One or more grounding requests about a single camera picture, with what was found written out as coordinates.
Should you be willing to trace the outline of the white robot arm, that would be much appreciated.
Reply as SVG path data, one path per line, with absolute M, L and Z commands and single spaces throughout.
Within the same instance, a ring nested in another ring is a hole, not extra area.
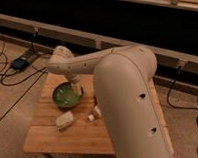
M 174 158 L 150 91 L 156 70 L 155 54 L 143 45 L 79 57 L 60 45 L 48 63 L 49 72 L 75 83 L 82 74 L 93 76 L 98 108 L 117 158 Z

